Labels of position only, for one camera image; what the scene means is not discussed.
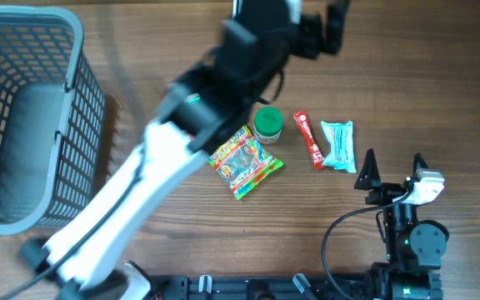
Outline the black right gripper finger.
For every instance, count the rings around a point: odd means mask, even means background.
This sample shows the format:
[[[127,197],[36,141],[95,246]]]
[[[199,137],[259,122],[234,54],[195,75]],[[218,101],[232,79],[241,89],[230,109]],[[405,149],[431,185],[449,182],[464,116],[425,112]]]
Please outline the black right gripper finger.
[[[362,165],[362,169],[354,184],[357,190],[373,190],[381,187],[381,178],[378,171],[377,160],[372,148],[368,149]]]
[[[421,169],[428,169],[428,165],[426,164],[425,160],[421,153],[416,153],[413,157],[413,172],[412,175],[416,177],[418,175],[418,171]]]

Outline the mint Zappy wipes pack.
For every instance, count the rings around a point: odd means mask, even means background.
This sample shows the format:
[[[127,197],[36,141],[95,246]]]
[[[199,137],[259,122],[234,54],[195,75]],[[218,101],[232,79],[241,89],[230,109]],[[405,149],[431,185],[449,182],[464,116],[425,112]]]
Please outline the mint Zappy wipes pack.
[[[356,173],[353,145],[353,122],[329,123],[321,122],[322,131],[329,142],[330,151],[322,165],[335,170]]]

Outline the red Nescafe coffee stick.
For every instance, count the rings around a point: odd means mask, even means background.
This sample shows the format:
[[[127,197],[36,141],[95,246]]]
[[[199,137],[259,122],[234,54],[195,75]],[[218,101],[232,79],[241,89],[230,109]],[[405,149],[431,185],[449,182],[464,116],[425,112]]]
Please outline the red Nescafe coffee stick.
[[[316,138],[313,135],[313,128],[306,111],[298,111],[293,114],[293,118],[299,127],[307,149],[310,153],[312,163],[315,169],[324,169],[323,161],[325,159]]]

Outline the green lid jar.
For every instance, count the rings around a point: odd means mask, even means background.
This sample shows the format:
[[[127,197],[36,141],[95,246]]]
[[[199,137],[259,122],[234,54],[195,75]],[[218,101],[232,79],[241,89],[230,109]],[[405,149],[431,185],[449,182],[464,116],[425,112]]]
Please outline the green lid jar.
[[[253,134],[262,144],[273,144],[283,130],[283,115],[275,107],[261,108],[253,121]]]

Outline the green Haribo gummy bag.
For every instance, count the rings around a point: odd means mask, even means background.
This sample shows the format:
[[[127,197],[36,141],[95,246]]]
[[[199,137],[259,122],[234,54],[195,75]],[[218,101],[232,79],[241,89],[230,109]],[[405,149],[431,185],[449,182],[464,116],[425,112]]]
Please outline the green Haribo gummy bag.
[[[253,136],[247,125],[229,138],[208,162],[228,184],[237,200],[243,198],[266,176],[284,166]]]

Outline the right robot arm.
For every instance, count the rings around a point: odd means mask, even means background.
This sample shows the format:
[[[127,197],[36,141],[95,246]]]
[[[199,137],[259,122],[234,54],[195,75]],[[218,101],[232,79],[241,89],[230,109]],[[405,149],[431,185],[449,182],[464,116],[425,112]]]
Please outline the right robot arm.
[[[413,175],[403,183],[383,182],[372,149],[354,187],[365,190],[366,204],[382,207],[377,227],[387,251],[387,262],[375,262],[366,272],[360,299],[443,300],[440,275],[449,231],[441,223],[418,219],[419,207],[431,203],[444,189],[445,179],[414,155]]]

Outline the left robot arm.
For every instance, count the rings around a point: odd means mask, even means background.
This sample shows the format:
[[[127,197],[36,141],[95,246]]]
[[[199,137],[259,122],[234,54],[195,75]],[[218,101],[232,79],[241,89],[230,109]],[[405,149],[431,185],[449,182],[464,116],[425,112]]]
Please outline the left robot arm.
[[[336,54],[349,4],[325,17],[299,1],[236,1],[216,47],[167,89],[142,141],[66,227],[20,250],[34,281],[49,280],[61,299],[144,299],[153,285],[119,258],[161,202],[248,121],[252,107],[291,56]]]

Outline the grey plastic mesh basket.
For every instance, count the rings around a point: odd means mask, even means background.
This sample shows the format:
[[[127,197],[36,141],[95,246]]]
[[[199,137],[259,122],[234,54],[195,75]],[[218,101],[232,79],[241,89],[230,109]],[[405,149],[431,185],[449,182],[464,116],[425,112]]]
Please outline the grey plastic mesh basket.
[[[0,6],[0,236],[60,228],[90,202],[106,103],[61,7]]]

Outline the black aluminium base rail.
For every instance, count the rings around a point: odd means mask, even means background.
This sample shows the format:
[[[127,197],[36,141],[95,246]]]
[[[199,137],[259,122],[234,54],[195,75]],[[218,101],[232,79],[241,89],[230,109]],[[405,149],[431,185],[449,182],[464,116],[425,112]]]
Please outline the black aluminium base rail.
[[[443,300],[437,274],[403,275],[381,270],[325,277],[156,276],[148,296],[157,300],[196,299],[401,299]]]

